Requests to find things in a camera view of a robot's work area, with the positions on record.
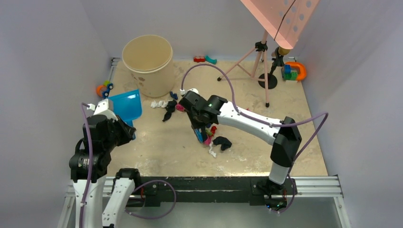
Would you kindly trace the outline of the blue hand brush black bristles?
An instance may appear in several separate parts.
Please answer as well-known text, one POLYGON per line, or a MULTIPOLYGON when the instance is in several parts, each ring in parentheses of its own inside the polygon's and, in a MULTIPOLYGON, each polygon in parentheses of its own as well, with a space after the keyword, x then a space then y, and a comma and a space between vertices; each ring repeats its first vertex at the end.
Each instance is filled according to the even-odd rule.
POLYGON ((206 132, 206 128, 205 128, 205 127, 202 127, 202 128, 194 128, 193 131, 194 131, 194 133, 195 133, 195 135, 196 135, 197 140, 198 140, 200 143, 204 143, 204 142, 208 139, 208 135, 207 135, 207 132, 206 132))

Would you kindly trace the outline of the blue plastic dustpan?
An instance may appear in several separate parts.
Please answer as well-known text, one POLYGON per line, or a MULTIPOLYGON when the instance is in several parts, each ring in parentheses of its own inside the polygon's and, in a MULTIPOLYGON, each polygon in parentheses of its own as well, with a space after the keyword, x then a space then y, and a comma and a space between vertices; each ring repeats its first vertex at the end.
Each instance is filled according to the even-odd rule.
POLYGON ((113 103, 113 111, 128 126, 134 128, 133 121, 140 118, 143 109, 139 89, 110 96, 108 98, 113 103))

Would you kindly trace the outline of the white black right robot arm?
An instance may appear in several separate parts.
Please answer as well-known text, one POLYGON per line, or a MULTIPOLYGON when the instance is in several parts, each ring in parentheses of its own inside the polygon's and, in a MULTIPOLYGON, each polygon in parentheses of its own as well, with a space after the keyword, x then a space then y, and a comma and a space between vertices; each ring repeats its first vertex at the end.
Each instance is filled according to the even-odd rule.
POLYGON ((180 94, 179 104, 184 107, 199 142, 208 139, 206 129, 209 124, 222 124, 247 132, 271 145, 269 177, 256 186, 268 195, 285 192, 285 181, 302 141, 294 119, 264 117, 217 95, 206 100, 196 89, 181 90, 180 94))

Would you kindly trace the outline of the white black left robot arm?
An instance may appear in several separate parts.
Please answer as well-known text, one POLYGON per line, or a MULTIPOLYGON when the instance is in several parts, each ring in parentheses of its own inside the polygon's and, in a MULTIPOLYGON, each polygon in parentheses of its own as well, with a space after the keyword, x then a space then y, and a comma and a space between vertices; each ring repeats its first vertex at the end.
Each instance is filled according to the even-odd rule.
POLYGON ((111 151, 135 139, 136 129, 120 117, 109 119, 105 115, 86 118, 84 137, 70 158, 70 178, 76 199, 77 228, 117 228, 131 194, 142 187, 140 172, 136 168, 121 168, 113 179, 111 196, 103 206, 107 167, 111 151))

